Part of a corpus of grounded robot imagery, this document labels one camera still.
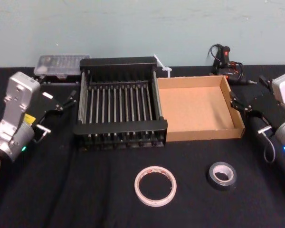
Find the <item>black cable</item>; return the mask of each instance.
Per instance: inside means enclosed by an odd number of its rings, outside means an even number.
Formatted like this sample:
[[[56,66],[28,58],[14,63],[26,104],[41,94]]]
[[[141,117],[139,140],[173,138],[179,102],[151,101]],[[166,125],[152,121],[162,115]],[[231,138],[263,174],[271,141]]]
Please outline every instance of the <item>black cable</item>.
[[[209,52],[210,52],[211,55],[212,55],[217,61],[220,62],[220,59],[216,58],[216,56],[212,53],[212,49],[213,49],[214,47],[220,48],[220,47],[222,47],[222,46],[221,46],[220,44],[214,44],[214,45],[212,45],[212,46],[210,47],[209,51],[208,51],[208,55],[209,55]]]

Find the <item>cardboard box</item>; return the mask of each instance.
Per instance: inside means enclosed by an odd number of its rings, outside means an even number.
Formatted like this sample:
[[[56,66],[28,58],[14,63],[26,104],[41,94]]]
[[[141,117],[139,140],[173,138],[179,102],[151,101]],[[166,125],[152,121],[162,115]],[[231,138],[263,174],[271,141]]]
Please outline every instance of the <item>cardboard box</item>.
[[[224,76],[158,78],[167,142],[241,138],[245,126],[230,106]]]

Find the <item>roll of tape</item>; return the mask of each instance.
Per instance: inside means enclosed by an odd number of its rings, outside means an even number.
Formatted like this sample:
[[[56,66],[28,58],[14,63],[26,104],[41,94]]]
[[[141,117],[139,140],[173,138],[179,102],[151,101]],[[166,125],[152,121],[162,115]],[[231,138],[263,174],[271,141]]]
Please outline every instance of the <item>roll of tape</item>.
[[[141,179],[145,175],[152,173],[152,172],[161,173],[161,174],[165,175],[171,181],[171,192],[169,193],[169,195],[167,197],[160,199],[160,200],[153,200],[153,199],[149,199],[149,198],[145,197],[141,193],[141,191],[139,189],[139,183],[140,183]],[[163,167],[159,167],[159,166],[150,166],[150,167],[145,168],[142,171],[140,171],[139,174],[136,176],[135,182],[134,182],[134,189],[135,189],[137,197],[139,198],[139,200],[142,203],[144,203],[145,205],[148,205],[150,207],[161,207],[161,206],[168,204],[173,199],[173,197],[175,196],[176,180],[175,180],[173,174],[169,170],[167,170]]]
[[[218,177],[218,173],[226,175],[227,180],[220,179],[220,177]],[[235,188],[237,173],[228,163],[217,162],[211,165],[208,172],[208,179],[214,188],[218,190],[230,190]]]

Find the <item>white plastic clip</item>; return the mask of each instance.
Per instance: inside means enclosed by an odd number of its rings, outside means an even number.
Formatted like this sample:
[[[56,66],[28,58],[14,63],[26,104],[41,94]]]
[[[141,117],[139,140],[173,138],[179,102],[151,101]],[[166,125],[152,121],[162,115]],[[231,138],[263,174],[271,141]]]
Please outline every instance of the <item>white plastic clip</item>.
[[[172,69],[171,69],[170,67],[164,66],[164,65],[162,64],[162,62],[157,58],[156,55],[154,55],[154,57],[156,58],[157,63],[162,67],[162,70],[163,70],[163,71],[167,71],[168,78],[170,78],[170,72],[172,71]]]

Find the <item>masking tape roll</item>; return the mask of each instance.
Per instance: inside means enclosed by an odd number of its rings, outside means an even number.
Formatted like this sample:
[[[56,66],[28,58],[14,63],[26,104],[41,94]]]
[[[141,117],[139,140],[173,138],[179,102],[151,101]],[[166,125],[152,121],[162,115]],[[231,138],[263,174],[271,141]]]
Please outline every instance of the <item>masking tape roll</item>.
[[[140,183],[141,179],[145,175],[152,173],[152,172],[161,173],[161,174],[165,175],[170,180],[171,192],[169,193],[169,195],[167,197],[160,199],[160,200],[153,200],[153,199],[149,199],[149,198],[145,197],[141,193],[141,191],[139,189],[139,183]],[[173,174],[169,170],[167,170],[163,167],[159,167],[159,166],[150,166],[150,167],[147,167],[147,168],[143,169],[142,171],[140,171],[139,174],[136,176],[135,182],[134,182],[134,189],[135,189],[137,197],[139,198],[139,200],[142,203],[144,203],[145,205],[148,205],[150,207],[161,207],[161,206],[168,204],[173,199],[173,197],[175,196],[176,180],[175,180]]]

